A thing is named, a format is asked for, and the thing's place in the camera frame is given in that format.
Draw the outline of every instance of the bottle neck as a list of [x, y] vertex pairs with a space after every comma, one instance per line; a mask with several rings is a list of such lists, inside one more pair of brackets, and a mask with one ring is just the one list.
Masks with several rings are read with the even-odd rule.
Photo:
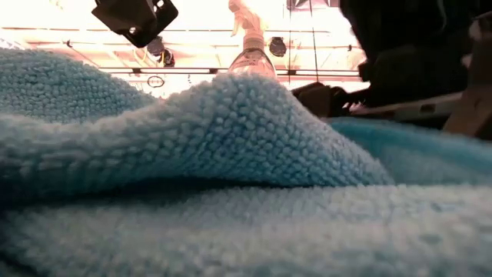
[[260, 49], [264, 51], [263, 32], [247, 32], [243, 38], [243, 50]]

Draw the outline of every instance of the black object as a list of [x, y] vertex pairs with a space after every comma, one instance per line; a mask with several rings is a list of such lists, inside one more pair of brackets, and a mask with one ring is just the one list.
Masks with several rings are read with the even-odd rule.
[[[470, 33], [472, 31], [481, 39], [474, 43], [468, 87], [464, 92], [415, 102], [358, 108], [351, 116], [406, 122], [492, 140], [492, 12], [479, 17], [470, 28]], [[361, 93], [368, 98], [374, 97], [370, 90]], [[357, 98], [357, 94], [350, 94], [350, 97], [354, 96]]]
[[157, 62], [162, 62], [162, 58], [164, 58], [165, 67], [174, 67], [176, 64], [175, 56], [172, 54], [171, 50], [164, 47], [164, 43], [162, 42], [162, 37], [158, 35], [154, 38], [148, 45], [147, 51]]
[[281, 37], [273, 37], [269, 49], [272, 55], [279, 58], [287, 53], [287, 46], [285, 46], [284, 39]]
[[170, 0], [96, 0], [92, 14], [113, 32], [142, 48], [178, 17]]
[[320, 82], [295, 88], [291, 92], [309, 112], [320, 118], [350, 115], [350, 107], [355, 104], [351, 95], [342, 88]]
[[359, 67], [371, 87], [356, 92], [367, 107], [460, 92], [467, 87], [461, 58], [480, 1], [340, 0], [367, 61]]

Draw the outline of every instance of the folded towel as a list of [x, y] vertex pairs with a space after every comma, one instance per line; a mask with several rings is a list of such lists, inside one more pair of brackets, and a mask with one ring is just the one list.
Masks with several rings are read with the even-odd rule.
[[256, 75], [158, 102], [0, 50], [0, 272], [488, 276], [491, 166], [472, 139], [323, 123]]

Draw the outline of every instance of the towel texture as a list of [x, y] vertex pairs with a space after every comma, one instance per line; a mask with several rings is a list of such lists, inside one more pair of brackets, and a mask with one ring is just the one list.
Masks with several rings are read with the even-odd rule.
[[158, 102], [0, 50], [0, 272], [488, 276], [490, 168], [483, 142], [326, 124], [256, 75]]

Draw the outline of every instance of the cable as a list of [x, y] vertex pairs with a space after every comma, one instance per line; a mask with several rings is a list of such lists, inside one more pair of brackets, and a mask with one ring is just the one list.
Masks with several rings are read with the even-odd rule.
[[314, 66], [316, 67], [316, 82], [320, 81], [320, 77], [317, 73], [317, 51], [316, 51], [316, 35], [314, 33], [314, 16], [313, 16], [313, 4], [312, 0], [309, 0], [309, 11], [311, 12], [311, 30], [313, 32], [313, 46], [314, 46]]

